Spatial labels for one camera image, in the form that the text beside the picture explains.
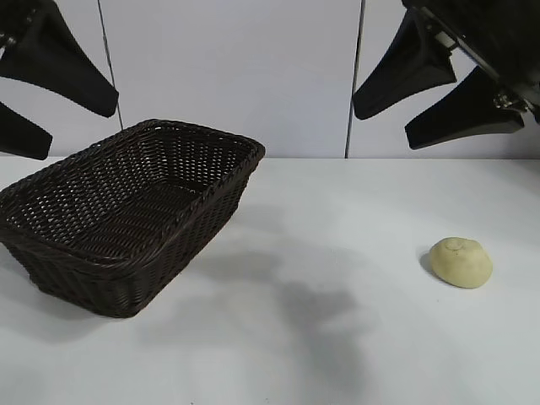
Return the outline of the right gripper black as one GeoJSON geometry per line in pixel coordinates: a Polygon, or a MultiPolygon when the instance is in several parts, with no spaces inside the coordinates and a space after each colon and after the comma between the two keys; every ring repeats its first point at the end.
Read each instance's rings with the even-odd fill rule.
{"type": "Polygon", "coordinates": [[[411,149],[459,138],[514,133],[539,115],[537,1],[406,1],[383,58],[353,95],[354,115],[369,119],[409,96],[456,82],[451,52],[474,69],[442,100],[413,118],[411,149]]]}

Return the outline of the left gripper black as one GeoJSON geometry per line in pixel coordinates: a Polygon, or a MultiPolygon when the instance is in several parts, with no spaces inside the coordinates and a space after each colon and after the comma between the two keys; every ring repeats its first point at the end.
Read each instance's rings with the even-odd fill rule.
{"type": "MultiPolygon", "coordinates": [[[[1,1],[1,76],[50,90],[103,117],[119,94],[84,53],[55,1],[1,1]]],[[[1,152],[44,160],[53,137],[1,104],[1,152]]]]}

